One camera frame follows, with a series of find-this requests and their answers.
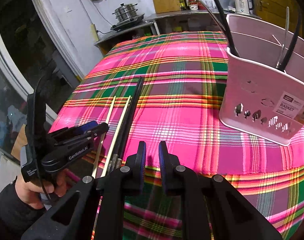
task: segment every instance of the hand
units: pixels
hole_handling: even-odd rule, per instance
[[[56,180],[57,187],[55,189],[50,182],[44,180],[43,183],[47,193],[54,192],[59,197],[62,197],[67,192],[65,177],[65,171],[58,173]],[[16,181],[15,189],[22,202],[28,204],[34,209],[41,209],[44,207],[39,197],[39,193],[44,193],[39,180],[26,183],[20,173]]]

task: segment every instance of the person's arm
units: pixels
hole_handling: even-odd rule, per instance
[[[63,196],[66,192],[65,172],[57,177],[57,187],[44,182],[48,193]],[[25,183],[22,176],[7,185],[0,192],[0,239],[20,239],[22,234],[46,211],[39,193],[42,187],[37,183]]]

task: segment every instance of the kettle handle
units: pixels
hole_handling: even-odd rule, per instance
[[[251,2],[252,2],[252,7],[249,8],[250,11],[254,9],[254,0],[251,0]]]

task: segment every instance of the yellow wooden door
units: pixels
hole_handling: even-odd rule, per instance
[[[262,20],[285,28],[286,7],[290,9],[291,32],[295,31],[298,18],[298,8],[296,0],[255,0],[256,14]]]

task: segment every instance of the plaid tablecloth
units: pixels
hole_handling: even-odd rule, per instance
[[[76,88],[51,131],[105,120],[116,96],[102,155],[138,77],[145,76],[124,160],[147,143],[144,193],[127,198],[124,239],[179,239],[180,198],[162,193],[158,144],[181,164],[222,174],[288,239],[304,218],[304,128],[281,147],[222,125],[218,112],[227,80],[220,33],[173,33],[115,46]],[[95,153],[86,159],[93,163]],[[99,166],[102,168],[105,157]]]

